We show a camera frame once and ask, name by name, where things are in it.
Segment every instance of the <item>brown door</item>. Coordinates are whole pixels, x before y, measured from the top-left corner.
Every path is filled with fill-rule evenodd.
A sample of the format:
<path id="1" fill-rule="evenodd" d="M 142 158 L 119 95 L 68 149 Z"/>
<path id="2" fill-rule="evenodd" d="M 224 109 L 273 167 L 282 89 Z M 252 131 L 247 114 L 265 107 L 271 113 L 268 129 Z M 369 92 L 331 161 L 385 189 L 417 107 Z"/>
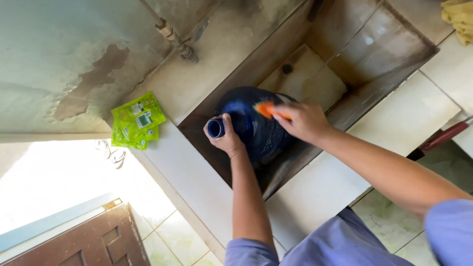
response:
<path id="1" fill-rule="evenodd" d="M 148 266 L 129 206 L 120 204 L 1 266 Z"/>

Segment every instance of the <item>orange sponge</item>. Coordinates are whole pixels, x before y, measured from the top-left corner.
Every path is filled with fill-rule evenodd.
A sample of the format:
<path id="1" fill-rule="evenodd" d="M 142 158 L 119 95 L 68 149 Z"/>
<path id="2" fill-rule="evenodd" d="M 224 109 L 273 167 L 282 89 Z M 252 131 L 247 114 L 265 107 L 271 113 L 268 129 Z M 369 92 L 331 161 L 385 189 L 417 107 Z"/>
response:
<path id="1" fill-rule="evenodd" d="M 283 113 L 276 112 L 273 109 L 274 103 L 271 102 L 271 101 L 257 103 L 253 107 L 256 111 L 258 111 L 258 113 L 260 113 L 261 115 L 263 115 L 264 117 L 266 117 L 268 119 L 272 119 L 272 115 L 279 115 L 279 116 L 284 117 L 284 118 L 289 119 L 289 120 L 292 119 L 291 116 L 288 115 L 288 114 L 283 114 Z"/>

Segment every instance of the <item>blue shirt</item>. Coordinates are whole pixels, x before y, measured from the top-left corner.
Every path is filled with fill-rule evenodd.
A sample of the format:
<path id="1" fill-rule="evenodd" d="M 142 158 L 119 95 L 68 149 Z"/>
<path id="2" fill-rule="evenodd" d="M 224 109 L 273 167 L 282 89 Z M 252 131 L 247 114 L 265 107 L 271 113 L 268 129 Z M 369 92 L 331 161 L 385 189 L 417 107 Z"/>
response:
<path id="1" fill-rule="evenodd" d="M 441 266 L 473 265 L 473 201 L 450 200 L 425 217 L 432 252 Z M 227 245 L 225 266 L 398 266 L 412 264 L 389 253 L 351 210 L 345 208 L 295 246 L 279 264 L 266 244 L 234 239 Z"/>

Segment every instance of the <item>person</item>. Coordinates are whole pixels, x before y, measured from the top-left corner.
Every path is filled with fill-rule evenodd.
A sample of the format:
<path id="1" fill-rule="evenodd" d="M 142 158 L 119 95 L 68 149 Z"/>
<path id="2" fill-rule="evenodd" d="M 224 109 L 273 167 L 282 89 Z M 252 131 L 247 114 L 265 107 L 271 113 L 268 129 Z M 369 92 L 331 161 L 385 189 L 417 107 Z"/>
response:
<path id="1" fill-rule="evenodd" d="M 440 265 L 473 265 L 471 195 L 414 161 L 335 129 L 320 106 L 294 103 L 274 109 L 291 116 L 290 121 L 274 116 L 289 134 L 329 152 L 388 199 L 422 219 Z M 226 266 L 412 265 L 389 253 L 348 207 L 307 236 L 279 263 L 245 146 L 233 131 L 229 114 L 223 115 L 223 121 L 225 135 L 209 140 L 227 153 L 232 171 L 233 240 L 227 245 Z"/>

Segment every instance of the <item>dirty sink basin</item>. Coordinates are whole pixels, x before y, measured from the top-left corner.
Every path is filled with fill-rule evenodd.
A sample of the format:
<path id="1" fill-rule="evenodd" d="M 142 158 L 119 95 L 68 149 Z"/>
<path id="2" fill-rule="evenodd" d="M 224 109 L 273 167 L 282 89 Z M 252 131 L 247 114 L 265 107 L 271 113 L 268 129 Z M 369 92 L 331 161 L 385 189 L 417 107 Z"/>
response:
<path id="1" fill-rule="evenodd" d="M 202 131 L 230 89 L 254 86 L 320 104 L 329 123 L 346 131 L 436 52 L 385 1 L 304 1 L 178 128 L 231 186 L 227 156 Z M 254 165 L 264 199 L 321 152 L 298 141 Z"/>

